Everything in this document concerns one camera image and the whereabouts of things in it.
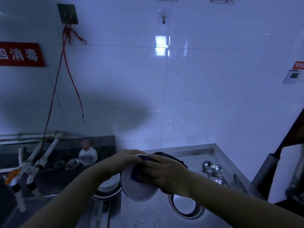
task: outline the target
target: red string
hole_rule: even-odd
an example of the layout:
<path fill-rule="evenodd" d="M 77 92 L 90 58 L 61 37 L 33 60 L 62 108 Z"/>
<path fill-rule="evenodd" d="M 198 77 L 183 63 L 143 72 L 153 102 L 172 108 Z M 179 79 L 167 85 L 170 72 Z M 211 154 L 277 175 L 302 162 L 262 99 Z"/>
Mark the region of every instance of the red string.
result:
<path fill-rule="evenodd" d="M 44 135 L 43 135 L 43 140 L 42 140 L 42 146 L 41 146 L 41 149 L 40 149 L 40 154 L 39 154 L 39 160 L 38 160 L 38 167 L 41 168 L 42 166 L 39 166 L 39 161 L 40 161 L 40 158 L 41 158 L 41 154 L 42 154 L 42 150 L 43 150 L 43 144 L 44 144 L 44 139 L 45 139 L 45 135 L 46 135 L 46 132 L 47 132 L 47 126 L 49 124 L 49 120 L 50 120 L 50 117 L 51 117 L 51 113 L 52 113 L 52 108 L 53 108 L 53 100 L 54 100 L 54 95 L 55 95 L 55 92 L 56 92 L 56 86 L 57 86 L 57 81 L 58 81 L 58 76 L 59 76 L 59 72 L 60 72 L 60 68 L 61 68 L 61 64 L 62 64 L 62 57 L 64 57 L 64 61 L 65 61 L 65 65 L 66 65 L 66 69 L 69 73 L 69 76 L 70 76 L 70 79 L 72 81 L 72 84 L 74 86 L 74 89 L 77 93 L 77 96 L 78 96 L 78 99 L 79 99 L 79 102 L 80 102 L 80 106 L 81 106 L 81 111 L 82 111 L 82 120 L 83 122 L 85 122 L 84 120 L 84 117 L 83 117 L 83 108 L 82 108 L 82 103 L 81 103 L 81 99 L 80 99 L 80 96 L 79 96 L 79 93 L 77 91 L 77 88 L 74 84 L 74 81 L 73 81 L 73 78 L 72 78 L 72 75 L 71 75 L 71 72 L 70 72 L 70 69 L 69 69 L 69 66 L 67 64 L 67 58 L 66 58 L 66 53 L 65 53 L 65 45 L 66 45 L 66 41 L 68 40 L 69 44 L 71 44 L 71 41 L 73 41 L 72 39 L 72 36 L 71 36 L 71 32 L 73 32 L 76 37 L 78 37 L 78 39 L 83 42 L 85 45 L 87 44 L 87 41 L 81 37 L 78 36 L 78 34 L 76 33 L 76 31 L 74 29 L 72 29 L 72 23 L 71 23 L 71 19 L 68 20 L 68 23 L 66 23 L 64 29 L 63 29 L 63 32 L 62 32 L 62 51 L 61 51 L 61 55 L 60 55 L 60 62 L 59 62 L 59 68 L 58 68 L 58 71 L 57 71 L 57 76 L 56 76 L 56 81 L 55 81 L 55 86 L 54 86 L 54 91 L 53 91 L 53 95 L 52 95 L 52 100 L 51 100 L 51 106 L 50 106 L 50 110 L 49 110 L 49 115 L 48 115 L 48 120 L 47 120 L 47 124 L 45 126 L 45 130 L 44 130 Z"/>

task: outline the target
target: person's right hand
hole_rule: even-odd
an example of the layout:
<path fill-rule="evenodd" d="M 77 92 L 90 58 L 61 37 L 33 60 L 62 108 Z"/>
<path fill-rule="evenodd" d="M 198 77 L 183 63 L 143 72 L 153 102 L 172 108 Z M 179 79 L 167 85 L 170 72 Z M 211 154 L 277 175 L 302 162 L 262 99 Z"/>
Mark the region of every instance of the person's right hand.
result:
<path fill-rule="evenodd" d="M 191 171 L 171 158 L 148 154 L 148 158 L 158 162 L 142 160 L 142 169 L 148 176 L 138 176 L 139 180 L 157 186 L 172 194 L 189 197 Z"/>

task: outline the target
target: small red label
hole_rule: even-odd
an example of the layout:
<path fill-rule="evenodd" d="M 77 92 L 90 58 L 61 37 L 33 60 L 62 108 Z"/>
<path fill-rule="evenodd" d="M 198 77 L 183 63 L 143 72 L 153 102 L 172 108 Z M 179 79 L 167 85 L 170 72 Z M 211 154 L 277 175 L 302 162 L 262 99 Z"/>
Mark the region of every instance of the small red label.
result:
<path fill-rule="evenodd" d="M 296 62 L 292 69 L 293 70 L 304 70 L 304 62 Z"/>
<path fill-rule="evenodd" d="M 0 66 L 45 67 L 38 43 L 0 42 Z"/>

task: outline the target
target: metal hook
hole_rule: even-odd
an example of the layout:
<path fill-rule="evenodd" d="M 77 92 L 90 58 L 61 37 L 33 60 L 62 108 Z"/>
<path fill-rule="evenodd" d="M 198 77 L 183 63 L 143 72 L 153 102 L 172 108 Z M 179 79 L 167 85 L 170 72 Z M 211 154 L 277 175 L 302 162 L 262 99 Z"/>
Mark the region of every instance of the metal hook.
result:
<path fill-rule="evenodd" d="M 166 21 L 165 21 L 166 16 L 163 15 L 162 18 L 163 18 L 163 24 L 165 24 L 166 23 Z"/>

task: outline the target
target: bottle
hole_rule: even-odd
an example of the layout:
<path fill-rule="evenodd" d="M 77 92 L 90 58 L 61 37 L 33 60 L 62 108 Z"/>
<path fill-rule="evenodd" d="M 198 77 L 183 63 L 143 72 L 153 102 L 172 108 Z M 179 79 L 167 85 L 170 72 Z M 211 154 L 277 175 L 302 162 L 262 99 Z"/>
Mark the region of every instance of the bottle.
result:
<path fill-rule="evenodd" d="M 83 149 L 79 152 L 79 161 L 86 166 L 93 165 L 98 158 L 97 151 L 93 147 L 90 147 L 88 140 L 82 141 L 81 145 Z"/>

